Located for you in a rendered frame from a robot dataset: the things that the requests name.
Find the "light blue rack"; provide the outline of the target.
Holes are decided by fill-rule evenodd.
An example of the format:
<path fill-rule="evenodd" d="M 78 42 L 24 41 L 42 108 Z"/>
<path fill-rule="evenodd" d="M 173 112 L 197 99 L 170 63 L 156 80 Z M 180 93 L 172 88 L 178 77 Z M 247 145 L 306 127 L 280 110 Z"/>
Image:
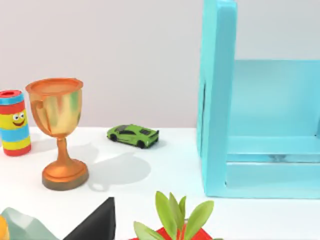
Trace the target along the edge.
<path fill-rule="evenodd" d="M 196 145 L 209 197 L 320 199 L 320 60 L 236 60 L 235 0 L 203 0 Z"/>

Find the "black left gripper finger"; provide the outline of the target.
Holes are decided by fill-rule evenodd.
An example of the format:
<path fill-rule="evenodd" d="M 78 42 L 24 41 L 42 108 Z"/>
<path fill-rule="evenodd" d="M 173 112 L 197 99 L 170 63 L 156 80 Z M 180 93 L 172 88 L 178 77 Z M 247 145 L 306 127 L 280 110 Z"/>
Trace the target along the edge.
<path fill-rule="evenodd" d="M 115 198 L 107 198 L 63 240 L 114 240 Z"/>

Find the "green plant in red pot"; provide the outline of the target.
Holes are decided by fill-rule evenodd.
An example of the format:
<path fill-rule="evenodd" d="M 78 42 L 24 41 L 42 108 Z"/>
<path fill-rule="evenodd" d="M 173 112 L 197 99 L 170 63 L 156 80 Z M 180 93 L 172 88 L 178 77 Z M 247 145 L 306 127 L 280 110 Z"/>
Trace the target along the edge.
<path fill-rule="evenodd" d="M 195 207 L 186 217 L 186 199 L 177 201 L 172 193 L 166 197 L 162 192 L 155 193 L 155 207 L 162 228 L 155 231 L 145 224 L 134 221 L 136 238 L 132 240 L 224 240 L 213 238 L 203 226 L 214 209 L 214 201 L 206 200 Z"/>

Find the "green toy car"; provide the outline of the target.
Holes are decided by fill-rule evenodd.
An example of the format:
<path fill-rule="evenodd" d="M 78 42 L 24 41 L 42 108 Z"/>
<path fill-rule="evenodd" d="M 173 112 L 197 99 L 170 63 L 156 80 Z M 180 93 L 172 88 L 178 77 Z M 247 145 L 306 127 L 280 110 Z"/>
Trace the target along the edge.
<path fill-rule="evenodd" d="M 159 130 L 146 128 L 135 124 L 122 124 L 110 128 L 107 138 L 113 142 L 129 144 L 141 149 L 147 149 L 159 140 Z"/>

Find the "striped can with smiley face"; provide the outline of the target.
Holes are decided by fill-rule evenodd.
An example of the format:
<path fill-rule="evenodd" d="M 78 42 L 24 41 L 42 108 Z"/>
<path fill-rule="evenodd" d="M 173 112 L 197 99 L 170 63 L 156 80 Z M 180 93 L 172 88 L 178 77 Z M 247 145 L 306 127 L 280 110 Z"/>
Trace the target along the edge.
<path fill-rule="evenodd" d="M 0 91 L 0 139 L 10 157 L 30 152 L 31 138 L 24 95 L 20 90 Z"/>

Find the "pale green faceted object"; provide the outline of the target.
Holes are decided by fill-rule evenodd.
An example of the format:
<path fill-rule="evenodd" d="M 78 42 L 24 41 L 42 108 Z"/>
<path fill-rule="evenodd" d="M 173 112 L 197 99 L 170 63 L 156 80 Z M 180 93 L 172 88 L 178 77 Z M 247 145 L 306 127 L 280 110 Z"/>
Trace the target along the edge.
<path fill-rule="evenodd" d="M 37 218 L 12 207 L 0 213 L 1 240 L 59 240 Z"/>

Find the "golden trophy cup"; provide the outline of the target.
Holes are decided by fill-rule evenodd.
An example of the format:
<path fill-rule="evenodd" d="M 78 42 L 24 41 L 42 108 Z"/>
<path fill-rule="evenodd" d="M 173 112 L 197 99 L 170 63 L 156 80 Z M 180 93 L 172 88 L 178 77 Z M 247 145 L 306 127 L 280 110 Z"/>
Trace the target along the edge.
<path fill-rule="evenodd" d="M 84 184 L 87 165 L 70 158 L 67 136 L 78 126 L 82 112 L 83 82 L 76 78 L 46 78 L 29 83 L 30 109 L 39 129 L 56 139 L 57 159 L 42 171 L 42 184 L 51 190 L 66 191 Z"/>

